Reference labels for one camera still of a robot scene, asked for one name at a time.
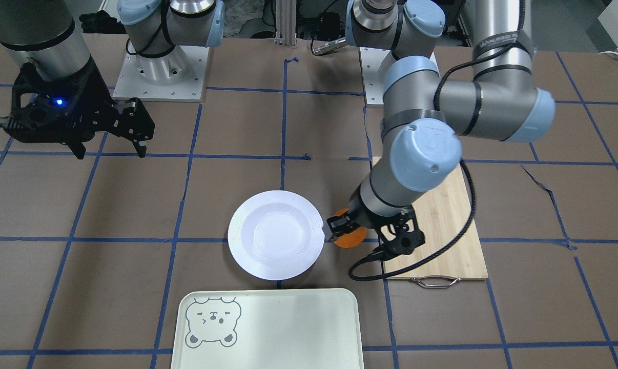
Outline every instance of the metal mounting plate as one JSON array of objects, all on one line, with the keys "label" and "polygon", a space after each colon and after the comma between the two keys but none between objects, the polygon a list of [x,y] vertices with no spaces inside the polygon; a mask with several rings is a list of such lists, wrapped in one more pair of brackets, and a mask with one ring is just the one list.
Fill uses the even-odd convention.
[{"label": "metal mounting plate", "polygon": [[206,80],[211,48],[199,46],[181,47],[192,66],[185,79],[178,84],[159,86],[145,80],[136,65],[136,58],[128,54],[122,63],[120,76],[115,83],[113,98],[127,100],[138,97],[143,101],[176,101],[180,103],[201,103],[204,101]]}]

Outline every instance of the orange object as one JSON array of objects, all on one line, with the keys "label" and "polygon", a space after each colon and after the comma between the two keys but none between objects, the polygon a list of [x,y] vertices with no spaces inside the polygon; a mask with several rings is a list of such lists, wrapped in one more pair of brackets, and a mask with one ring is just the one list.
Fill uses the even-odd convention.
[{"label": "orange object", "polygon": [[[348,208],[339,210],[335,215],[340,216],[346,212],[348,212]],[[340,248],[349,249],[360,245],[364,238],[366,238],[366,228],[359,227],[352,233],[340,236],[336,241],[334,241],[334,243]]]}]

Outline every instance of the white tray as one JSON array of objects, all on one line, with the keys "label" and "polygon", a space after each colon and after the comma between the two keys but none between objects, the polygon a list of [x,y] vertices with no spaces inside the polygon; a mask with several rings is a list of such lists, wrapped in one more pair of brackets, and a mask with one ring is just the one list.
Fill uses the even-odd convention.
[{"label": "white tray", "polygon": [[343,288],[192,292],[171,368],[362,369],[357,300]]}]

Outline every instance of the cable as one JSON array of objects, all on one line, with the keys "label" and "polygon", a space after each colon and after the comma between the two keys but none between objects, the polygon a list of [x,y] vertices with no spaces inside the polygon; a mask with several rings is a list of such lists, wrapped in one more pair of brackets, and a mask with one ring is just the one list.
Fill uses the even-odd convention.
[{"label": "cable", "polygon": [[368,282],[368,281],[372,281],[372,280],[379,280],[382,278],[389,278],[389,277],[393,277],[393,276],[397,276],[397,275],[401,275],[403,273],[407,273],[409,271],[412,271],[424,264],[426,264],[427,262],[435,259],[436,257],[438,257],[439,255],[443,254],[444,252],[447,252],[453,245],[455,245],[455,243],[457,243],[457,241],[459,241],[464,234],[466,233],[466,231],[468,231],[468,227],[470,227],[471,223],[473,222],[473,217],[475,216],[475,212],[476,212],[476,195],[475,195],[475,187],[473,187],[473,178],[471,177],[471,173],[468,171],[468,167],[466,166],[466,162],[464,161],[464,159],[461,159],[459,161],[459,165],[462,166],[462,170],[464,171],[464,175],[466,175],[466,181],[468,182],[468,188],[471,191],[471,211],[468,214],[468,219],[466,219],[466,224],[464,224],[464,227],[461,229],[461,231],[459,231],[459,233],[457,233],[457,236],[455,236],[450,242],[448,242],[447,245],[443,246],[442,248],[438,249],[436,252],[434,252],[433,254],[431,254],[428,257],[425,257],[424,259],[422,259],[421,261],[417,261],[414,264],[410,265],[410,266],[406,266],[402,269],[398,269],[397,271],[393,271],[393,272],[389,272],[389,273],[382,273],[379,275],[374,275],[374,276],[356,276],[354,275],[354,271],[356,268],[358,268],[359,266],[366,264],[366,262],[372,262],[373,260],[368,259],[367,257],[364,257],[363,259],[360,259],[359,261],[355,262],[351,268],[348,270],[348,276],[352,279],[352,280],[356,280],[359,282]]},{"label": "cable", "polygon": [[150,38],[150,40],[147,42],[147,45],[145,45],[145,47],[141,50],[138,51],[136,50],[136,47],[134,46],[134,52],[129,51],[129,42],[131,41],[130,38],[127,39],[127,43],[125,44],[125,50],[127,51],[127,54],[129,55],[141,55],[143,54],[143,51],[147,50],[148,47],[152,46],[152,42],[154,42],[154,39],[156,38],[157,35],[159,35],[159,32],[163,29],[163,23],[159,24],[159,28],[156,29],[156,31],[154,32],[154,35],[152,35],[152,38]]},{"label": "cable", "polygon": [[324,12],[327,12],[327,11],[329,10],[329,8],[331,8],[331,7],[332,7],[332,5],[336,4],[337,2],[339,2],[339,0],[334,0],[334,2],[332,2],[332,4],[328,5],[328,6],[327,6],[327,8],[325,8],[325,10],[323,10],[323,13],[324,13]]},{"label": "cable", "polygon": [[270,2],[270,14],[272,15],[272,24],[275,29],[275,37],[277,37],[277,18],[275,17],[275,3]]},{"label": "cable", "polygon": [[[520,32],[521,30],[523,30],[523,26],[525,23],[525,0],[519,1],[519,7],[520,7],[520,11],[519,11],[519,16],[518,16],[518,26],[516,29],[517,32]],[[479,65],[480,63],[486,63],[487,61],[490,61],[492,59],[495,59],[501,56],[502,54],[504,54],[505,52],[509,51],[510,49],[516,46],[518,45],[515,43],[507,44],[503,47],[503,49],[496,52],[495,54],[492,54],[490,56],[485,56],[484,58],[481,58],[481,59],[468,61],[467,63],[463,63],[461,65],[450,68],[448,72],[445,72],[445,74],[443,74],[443,77],[441,81],[439,81],[439,85],[437,86],[436,91],[434,93],[434,98],[433,98],[434,110],[441,110],[441,105],[440,105],[441,90],[443,89],[443,85],[445,84],[446,80],[448,79],[448,77],[450,77],[452,73],[458,70],[467,68],[469,66]]]}]

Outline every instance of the bear drawing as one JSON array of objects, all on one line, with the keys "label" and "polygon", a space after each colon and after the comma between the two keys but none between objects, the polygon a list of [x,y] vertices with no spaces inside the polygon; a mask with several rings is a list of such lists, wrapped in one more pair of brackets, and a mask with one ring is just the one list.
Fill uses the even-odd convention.
[{"label": "bear drawing", "polygon": [[241,317],[241,305],[232,299],[206,299],[188,305],[186,318],[189,332],[186,344],[194,349],[202,342],[216,342],[229,347],[236,343],[236,322]]}]

